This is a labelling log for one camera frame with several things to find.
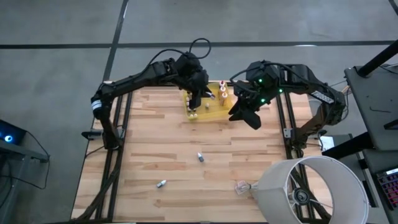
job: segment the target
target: blue light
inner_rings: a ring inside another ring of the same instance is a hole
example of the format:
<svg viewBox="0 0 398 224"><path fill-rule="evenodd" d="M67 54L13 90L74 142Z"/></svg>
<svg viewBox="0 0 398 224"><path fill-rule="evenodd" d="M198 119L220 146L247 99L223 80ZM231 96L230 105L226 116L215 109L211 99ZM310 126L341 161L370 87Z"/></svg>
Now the blue light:
<svg viewBox="0 0 398 224"><path fill-rule="evenodd" d="M4 137L4 140L6 142L11 142L12 141L12 136L6 136L6 137Z"/></svg>

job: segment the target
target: white label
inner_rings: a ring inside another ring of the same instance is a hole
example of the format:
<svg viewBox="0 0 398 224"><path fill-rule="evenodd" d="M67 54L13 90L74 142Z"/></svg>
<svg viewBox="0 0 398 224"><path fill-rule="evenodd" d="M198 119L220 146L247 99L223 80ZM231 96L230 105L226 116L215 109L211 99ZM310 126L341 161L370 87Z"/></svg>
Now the white label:
<svg viewBox="0 0 398 224"><path fill-rule="evenodd" d="M321 144L321 141L323 143L323 149L321 149L321 152L325 152L335 146L335 142L333 141L333 137L330 136L321 136L319 139L319 145Z"/></svg>
<svg viewBox="0 0 398 224"><path fill-rule="evenodd" d="M93 110L95 110L95 109L97 109L97 108L100 108L100 107L102 107L101 100L96 100L96 101L94 101L94 102L91 103L91 108L92 108Z"/></svg>
<svg viewBox="0 0 398 224"><path fill-rule="evenodd" d="M313 93L311 93L311 95L316 97L317 99L322 100L327 103L335 102L332 98L330 98L329 96L326 96L325 94L323 94L319 91L314 91Z"/></svg>
<svg viewBox="0 0 398 224"><path fill-rule="evenodd" d="M398 172L398 168L393 169L393 170L389 170L389 171L386 172L386 174L387 174L387 175L390 175L390 174L393 174L393 173L395 173L395 172Z"/></svg>

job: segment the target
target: desk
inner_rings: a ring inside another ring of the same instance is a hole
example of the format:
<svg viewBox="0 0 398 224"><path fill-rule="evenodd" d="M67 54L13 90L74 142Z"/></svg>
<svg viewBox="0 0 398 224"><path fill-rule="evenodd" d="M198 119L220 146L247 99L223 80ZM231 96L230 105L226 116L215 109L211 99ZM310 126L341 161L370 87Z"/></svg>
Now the desk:
<svg viewBox="0 0 398 224"><path fill-rule="evenodd" d="M355 157L363 154L371 175L369 178L373 179L374 189L379 195L379 202L390 223L397 223L398 210L388 209L383 192L378 187L378 181L374 175L398 167L398 130L384 129L385 124L398 118L398 89L396 88L398 75L377 68L369 78L363 78L357 74L359 68L347 68L345 74L368 131L327 150L323 155L339 159L352 168L354 165L359 166L359 158ZM389 68L389 70L398 72L396 68Z"/></svg>
<svg viewBox="0 0 398 224"><path fill-rule="evenodd" d="M301 126L312 117L308 98L291 98L297 126ZM192 123L185 117L184 107L182 92L174 87L145 87L134 92L114 221L264 222L249 192L237 195L234 185L239 180L256 182L272 163L285 159L275 100L258 112L262 120L258 130L227 119ZM100 127L95 121L93 128ZM90 142L88 152L101 145L101 140ZM198 152L204 163L198 161ZM304 152L306 156L320 155L317 146ZM102 150L85 160L72 218L97 194L105 157ZM331 205L321 177L311 169L307 176L319 201ZM167 183L157 189L161 180Z"/></svg>
<svg viewBox="0 0 398 224"><path fill-rule="evenodd" d="M368 131L328 150L325 156L340 159L362 149L398 150L398 130L384 129L385 124L398 119L398 75L377 68L369 78L363 78L357 74L359 68L347 68L345 75Z"/></svg>
<svg viewBox="0 0 398 224"><path fill-rule="evenodd" d="M29 162L31 159L38 159L40 162L49 162L48 157L45 154L31 151L24 146L17 146L14 144L0 141L0 170L1 175L10 175L10 167L7 167L6 161L9 160L11 165L11 176L15 178L22 178L23 173L29 168ZM3 187L0 192L0 198L4 201L4 205L0 209L0 223L8 223L11 212L14 209L14 204L17 199L19 186L21 181L13 179L12 188L10 189L10 178L3 177L0 180L0 184Z"/></svg>

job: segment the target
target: white lamp shade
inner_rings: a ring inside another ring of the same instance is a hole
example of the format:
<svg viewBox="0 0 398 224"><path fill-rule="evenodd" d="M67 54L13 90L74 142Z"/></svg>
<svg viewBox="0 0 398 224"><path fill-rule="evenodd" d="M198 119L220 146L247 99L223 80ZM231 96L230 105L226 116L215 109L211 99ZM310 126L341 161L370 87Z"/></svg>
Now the white lamp shade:
<svg viewBox="0 0 398 224"><path fill-rule="evenodd" d="M257 203L270 224L301 223L291 209L287 197L289 175L299 163L317 171L329 188L333 201L333 213L329 224L366 223L368 198L355 174L336 159L310 156L273 164L258 181Z"/></svg>

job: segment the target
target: black table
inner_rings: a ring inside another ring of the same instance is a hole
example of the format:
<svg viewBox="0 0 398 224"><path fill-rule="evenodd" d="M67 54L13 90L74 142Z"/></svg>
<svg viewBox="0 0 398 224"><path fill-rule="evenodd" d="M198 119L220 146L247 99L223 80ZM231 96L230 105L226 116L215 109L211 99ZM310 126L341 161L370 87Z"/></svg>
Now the black table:
<svg viewBox="0 0 398 224"><path fill-rule="evenodd" d="M398 130L384 129L385 124L398 119L398 74L377 68L369 78L363 78L357 73L359 68L347 68L345 74L368 131L325 153L335 159L362 149L398 150ZM388 69L398 73L398 67Z"/></svg>
<svg viewBox="0 0 398 224"><path fill-rule="evenodd" d="M31 159L37 159L40 162L49 162L47 155L40 152L32 151L24 146L17 146L11 143L0 141L0 173L8 176L11 171L11 176L22 178L23 173L29 168ZM0 223L8 223L11 212L14 209L17 194L21 181L17 179L12 180L10 185L10 178L3 177L0 179L0 203L3 203L0 208Z"/></svg>

